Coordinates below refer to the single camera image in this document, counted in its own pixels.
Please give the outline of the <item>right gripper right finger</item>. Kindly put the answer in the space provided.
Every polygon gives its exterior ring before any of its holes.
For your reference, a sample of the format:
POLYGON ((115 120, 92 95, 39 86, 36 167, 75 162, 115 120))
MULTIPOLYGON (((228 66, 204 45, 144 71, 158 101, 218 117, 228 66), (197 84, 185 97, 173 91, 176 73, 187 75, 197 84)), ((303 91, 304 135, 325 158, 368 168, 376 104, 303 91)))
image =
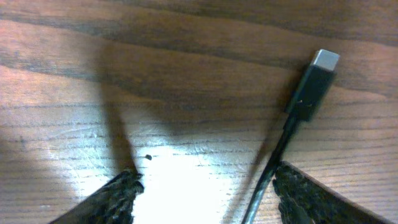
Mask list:
POLYGON ((274 191, 284 224, 294 223, 378 223, 389 220, 354 203, 289 162, 282 161, 275 172, 274 191))

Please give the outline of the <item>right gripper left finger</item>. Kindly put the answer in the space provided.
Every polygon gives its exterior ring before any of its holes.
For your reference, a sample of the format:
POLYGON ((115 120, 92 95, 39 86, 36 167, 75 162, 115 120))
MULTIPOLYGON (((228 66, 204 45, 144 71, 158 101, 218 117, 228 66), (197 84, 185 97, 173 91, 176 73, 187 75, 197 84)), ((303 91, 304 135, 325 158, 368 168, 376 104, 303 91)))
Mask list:
POLYGON ((142 174, 124 170, 51 224, 132 224, 134 201, 144 192, 142 174))

